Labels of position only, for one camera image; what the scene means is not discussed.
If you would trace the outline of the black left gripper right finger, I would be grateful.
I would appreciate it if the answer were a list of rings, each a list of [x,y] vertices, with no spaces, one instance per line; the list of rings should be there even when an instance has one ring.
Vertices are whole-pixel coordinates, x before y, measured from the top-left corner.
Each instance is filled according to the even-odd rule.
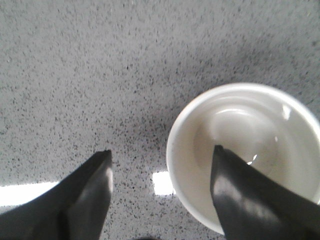
[[[215,145],[210,194],[228,240],[318,240],[320,207]]]

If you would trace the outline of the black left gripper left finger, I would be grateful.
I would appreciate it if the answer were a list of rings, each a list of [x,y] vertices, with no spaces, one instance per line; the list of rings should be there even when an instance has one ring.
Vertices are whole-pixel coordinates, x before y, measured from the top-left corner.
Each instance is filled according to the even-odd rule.
[[[98,240],[112,191],[112,152],[98,151],[49,191],[2,213],[0,238]]]

